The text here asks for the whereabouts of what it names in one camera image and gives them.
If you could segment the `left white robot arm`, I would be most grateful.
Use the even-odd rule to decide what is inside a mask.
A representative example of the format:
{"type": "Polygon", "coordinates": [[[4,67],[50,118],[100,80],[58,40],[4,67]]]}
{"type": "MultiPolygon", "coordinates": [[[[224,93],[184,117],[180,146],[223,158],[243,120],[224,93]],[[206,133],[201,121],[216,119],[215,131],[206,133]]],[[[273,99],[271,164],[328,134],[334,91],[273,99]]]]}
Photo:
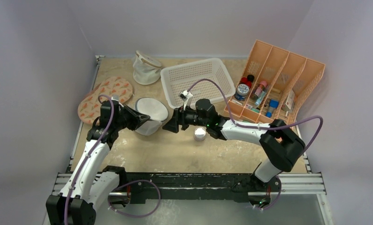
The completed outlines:
{"type": "Polygon", "coordinates": [[[100,165],[108,155],[119,131],[137,130],[150,116],[140,113],[117,100],[101,104],[100,115],[88,131],[83,156],[65,186],[46,201],[49,223],[52,225],[93,225],[97,209],[113,189],[121,192],[127,187],[124,168],[114,166],[95,180],[100,165]]]}

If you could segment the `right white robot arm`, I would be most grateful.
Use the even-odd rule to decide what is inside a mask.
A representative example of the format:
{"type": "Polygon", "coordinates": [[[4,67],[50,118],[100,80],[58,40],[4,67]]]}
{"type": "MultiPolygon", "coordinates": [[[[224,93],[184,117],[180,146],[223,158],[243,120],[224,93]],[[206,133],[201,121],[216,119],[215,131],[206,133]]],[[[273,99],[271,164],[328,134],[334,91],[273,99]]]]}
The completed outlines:
{"type": "Polygon", "coordinates": [[[289,127],[283,128],[283,120],[253,124],[233,122],[229,117],[218,114],[207,99],[196,102],[195,109],[182,106],[174,109],[171,119],[163,129],[173,133],[186,130],[190,125],[200,126],[214,139],[238,140],[260,145],[267,160],[259,164],[251,178],[255,190],[262,191],[269,181],[281,172],[290,172],[305,150],[304,141],[289,127]]]}

